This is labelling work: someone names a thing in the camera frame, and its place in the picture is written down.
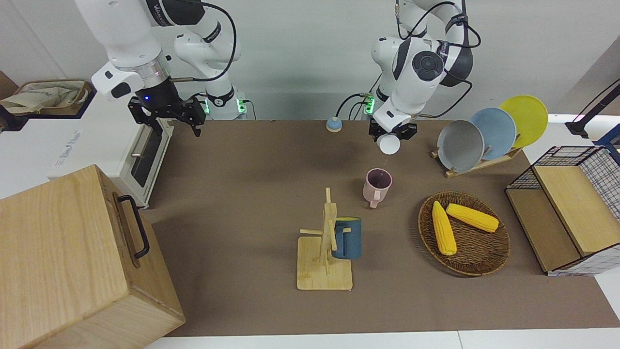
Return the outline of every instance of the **black cable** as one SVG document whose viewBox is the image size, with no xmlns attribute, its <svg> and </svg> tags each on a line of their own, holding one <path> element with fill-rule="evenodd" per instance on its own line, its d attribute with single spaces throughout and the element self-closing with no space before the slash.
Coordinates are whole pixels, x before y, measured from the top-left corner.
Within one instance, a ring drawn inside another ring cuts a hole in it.
<svg viewBox="0 0 620 349">
<path fill-rule="evenodd" d="M 592 105 L 592 103 L 594 103 L 594 101 L 597 100 L 603 93 L 607 92 L 607 90 L 609 90 L 612 86 L 614 86 L 615 84 L 619 82 L 620 82 L 620 79 L 617 79 L 616 81 L 612 82 L 611 85 L 607 86 L 606 89 L 602 90 L 601 93 L 597 94 L 596 97 L 594 97 L 594 99 L 592 99 L 590 103 L 588 103 L 588 105 L 585 106 L 583 110 L 580 111 L 579 114 L 577 114 L 577 116 L 575 116 L 575 118 L 573 119 L 573 122 L 575 122 L 575 120 L 577 120 L 577 118 L 580 117 L 581 114 L 583 114 L 583 112 L 585 112 L 585 110 L 588 109 Z"/>
<path fill-rule="evenodd" d="M 256 118 L 256 108 L 254 107 L 254 102 L 250 101 L 249 99 L 244 99 L 242 102 L 243 103 L 249 103 L 249 104 L 252 105 L 252 114 L 254 114 L 254 120 L 258 120 Z"/>
<path fill-rule="evenodd" d="M 480 34 L 478 34 L 478 32 L 476 32 L 475 29 L 473 29 L 472 27 L 469 26 L 469 24 L 465 23 L 463 24 L 465 25 L 465 29 L 471 31 L 476 38 L 478 39 L 478 43 L 475 45 L 461 45 L 460 43 L 451 43 L 449 42 L 448 45 L 449 46 L 455 46 L 455 47 L 463 47 L 463 48 L 476 48 L 478 46 L 480 46 L 480 44 L 482 44 L 482 39 L 480 38 Z"/>
<path fill-rule="evenodd" d="M 463 94 L 463 95 L 462 95 L 462 96 L 461 96 L 461 97 L 460 97 L 460 98 L 459 98 L 456 102 L 454 102 L 454 104 L 452 104 L 452 106 L 451 106 L 451 107 L 447 108 L 447 109 L 446 109 L 444 112 L 442 112 L 441 114 L 439 114 L 439 115 L 426 115 L 426 114 L 420 114 L 420 115 L 418 115 L 419 117 L 426 117 L 426 118 L 429 118 L 429 119 L 436 119 L 436 118 L 438 118 L 438 117 L 442 117 L 442 116 L 446 115 L 449 111 L 451 111 L 451 110 L 452 110 L 452 108 L 456 107 L 456 105 L 457 105 L 457 104 L 459 104 L 459 103 L 463 100 L 463 98 L 465 98 L 465 96 L 467 96 L 467 94 L 471 91 L 472 87 L 474 87 L 474 84 L 472 84 L 470 81 L 465 80 L 465 79 L 461 79 L 461 78 L 459 78 L 458 76 L 453 75 L 452 73 L 450 73 L 450 72 L 449 72 L 449 71 L 447 71 L 447 70 L 444 70 L 444 71 L 445 71 L 448 75 L 452 76 L 454 79 L 457 79 L 457 80 L 459 80 L 459 81 L 460 81 L 460 82 L 462 82 L 462 83 L 466 83 L 466 84 L 468 84 L 468 85 L 469 85 L 469 87 L 467 88 L 467 91 L 465 91 L 465 93 L 464 93 L 464 94 Z"/>
<path fill-rule="evenodd" d="M 342 107 L 345 105 L 346 102 L 348 102 L 352 98 L 355 98 L 355 97 L 364 98 L 364 96 L 365 95 L 363 93 L 356 93 L 356 94 L 352 94 L 351 96 L 347 97 L 344 101 L 342 101 L 342 103 L 340 103 L 340 107 L 338 107 L 338 111 L 336 112 L 336 117 L 338 117 L 338 115 L 340 115 L 340 110 L 342 109 Z"/>
<path fill-rule="evenodd" d="M 398 29 L 398 36 L 402 39 L 402 40 L 407 40 L 407 38 L 411 37 L 412 34 L 415 32 L 416 28 L 418 27 L 418 25 L 420 25 L 420 23 L 422 23 L 422 21 L 424 20 L 424 18 L 426 18 L 426 16 L 432 12 L 432 10 L 440 7 L 440 6 L 444 6 L 444 5 L 452 5 L 454 7 L 456 7 L 458 9 L 458 7 L 456 6 L 455 3 L 453 3 L 452 1 L 442 1 L 442 2 L 438 2 L 437 4 L 433 5 L 431 8 L 429 8 L 423 15 L 422 17 L 420 17 L 420 19 L 418 20 L 418 22 L 414 25 L 414 27 L 407 33 L 406 37 L 402 37 L 401 35 L 401 27 L 399 26 Z"/>
<path fill-rule="evenodd" d="M 222 12 L 224 15 L 226 15 L 226 17 L 228 18 L 228 20 L 231 23 L 232 26 L 232 52 L 231 52 L 231 57 L 228 60 L 228 64 L 226 64 L 226 67 L 224 68 L 224 70 L 218 74 L 217 76 L 215 76 L 214 78 L 205 78 L 205 79 L 201 79 L 201 78 L 193 78 L 193 81 L 201 81 L 201 82 L 206 82 L 206 81 L 214 81 L 217 80 L 219 78 L 221 78 L 222 76 L 224 76 L 224 74 L 226 74 L 228 72 L 228 70 L 230 69 L 233 60 L 234 60 L 234 54 L 237 51 L 237 27 L 234 25 L 234 20 L 232 19 L 233 17 L 230 15 L 230 13 L 228 13 L 226 10 L 224 10 L 223 8 L 217 6 L 217 5 L 213 5 L 213 4 L 207 4 L 206 2 L 201 2 L 198 0 L 176 0 L 176 1 L 183 1 L 183 2 L 189 2 L 190 4 L 200 4 L 204 7 L 210 7 L 212 9 L 215 9 L 219 12 Z"/>
<path fill-rule="evenodd" d="M 192 95 L 192 97 L 189 97 L 187 100 L 190 100 L 190 99 L 192 99 L 192 98 L 194 98 L 194 97 L 198 97 L 198 96 L 203 96 L 203 97 L 204 97 L 204 94 L 203 94 L 203 93 L 204 93 L 204 92 L 197 92 L 197 93 L 193 94 L 193 95 Z"/>
<path fill-rule="evenodd" d="M 382 74 L 379 74 L 379 76 L 377 77 L 377 80 L 374 81 L 374 84 L 368 90 L 368 93 L 373 92 L 374 87 L 377 86 L 377 84 L 379 83 L 379 80 L 381 79 L 381 75 Z M 357 115 L 360 114 L 360 111 L 361 111 L 361 106 L 357 109 L 357 112 L 355 113 L 355 117 L 353 118 L 353 120 L 357 119 Z"/>
<path fill-rule="evenodd" d="M 349 117 L 348 117 L 347 120 L 351 120 L 351 116 L 353 115 L 353 110 L 355 109 L 355 106 L 360 106 L 360 109 L 361 109 L 361 106 L 364 105 L 364 104 L 366 104 L 366 102 L 357 102 L 357 103 L 355 103 L 351 107 L 351 110 L 349 110 Z"/>
</svg>

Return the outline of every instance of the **basket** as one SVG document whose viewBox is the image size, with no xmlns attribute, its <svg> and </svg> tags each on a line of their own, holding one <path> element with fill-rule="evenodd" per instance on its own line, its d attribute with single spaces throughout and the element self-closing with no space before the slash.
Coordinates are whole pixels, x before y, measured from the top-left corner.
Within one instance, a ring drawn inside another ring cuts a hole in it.
<svg viewBox="0 0 620 349">
<path fill-rule="evenodd" d="M 459 204 L 492 215 L 500 221 L 494 233 L 488 233 L 448 216 L 456 240 L 456 253 L 444 256 L 439 252 L 435 229 L 433 228 L 433 203 L 438 201 L 446 208 L 448 204 Z M 476 197 L 444 191 L 429 197 L 420 208 L 418 230 L 428 251 L 449 269 L 468 276 L 482 276 L 499 270 L 510 255 L 510 239 L 500 217 Z"/>
<path fill-rule="evenodd" d="M 75 116 L 80 111 L 82 106 L 85 103 L 88 103 L 88 101 L 79 103 L 79 101 L 82 101 L 84 99 L 85 95 L 88 95 L 88 94 L 90 94 L 92 92 L 91 84 L 88 81 L 84 81 L 84 80 L 31 81 L 29 83 L 23 84 L 22 86 L 19 86 L 19 89 L 17 91 L 15 91 L 15 93 L 13 95 L 19 94 L 20 92 L 22 92 L 29 85 L 44 86 L 44 87 L 55 87 L 55 86 L 57 86 L 59 84 L 63 84 L 63 83 L 75 83 L 75 84 L 80 84 L 81 85 L 80 90 L 77 93 L 77 96 L 73 99 L 73 101 L 71 101 L 71 103 L 69 103 L 68 106 L 64 106 L 64 107 L 45 107 L 45 108 L 41 109 L 40 111 L 38 111 L 36 113 L 31 113 L 31 112 L 16 113 L 16 114 L 14 114 L 14 116 L 36 116 L 36 115 L 45 115 L 45 116 Z"/>
</svg>

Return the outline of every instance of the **yellow plate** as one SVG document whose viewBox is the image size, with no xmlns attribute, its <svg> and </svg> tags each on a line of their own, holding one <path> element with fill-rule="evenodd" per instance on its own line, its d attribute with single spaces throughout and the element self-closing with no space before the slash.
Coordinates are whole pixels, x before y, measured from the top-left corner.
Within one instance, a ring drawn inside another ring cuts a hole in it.
<svg viewBox="0 0 620 349">
<path fill-rule="evenodd" d="M 508 98 L 500 106 L 512 116 L 519 135 L 513 147 L 523 148 L 537 141 L 547 129 L 549 114 L 540 99 L 533 96 Z"/>
</svg>

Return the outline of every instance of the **pink mug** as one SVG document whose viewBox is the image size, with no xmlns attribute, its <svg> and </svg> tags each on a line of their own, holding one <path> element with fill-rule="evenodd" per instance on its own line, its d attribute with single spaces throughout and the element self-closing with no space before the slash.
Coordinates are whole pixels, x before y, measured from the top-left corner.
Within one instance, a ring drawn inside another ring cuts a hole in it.
<svg viewBox="0 0 620 349">
<path fill-rule="evenodd" d="M 371 208 L 375 209 L 377 204 L 385 199 L 391 186 L 392 176 L 382 168 L 373 168 L 366 174 L 364 199 L 370 202 Z"/>
</svg>

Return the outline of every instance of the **oven window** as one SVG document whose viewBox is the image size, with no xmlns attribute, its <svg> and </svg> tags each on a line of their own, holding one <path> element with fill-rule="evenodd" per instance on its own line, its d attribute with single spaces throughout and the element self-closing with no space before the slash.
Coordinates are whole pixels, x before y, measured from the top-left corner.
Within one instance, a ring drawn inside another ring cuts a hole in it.
<svg viewBox="0 0 620 349">
<path fill-rule="evenodd" d="M 159 150 L 159 145 L 161 144 L 161 135 L 158 135 L 155 132 L 151 132 L 149 136 L 149 140 L 146 142 L 144 146 L 144 152 L 142 153 L 141 158 L 137 158 L 133 163 L 133 167 L 131 169 L 131 176 L 140 184 L 142 188 L 146 184 L 146 180 L 151 173 L 151 168 L 153 167 L 153 162 L 155 161 L 155 157 L 157 156 L 157 151 Z"/>
</svg>

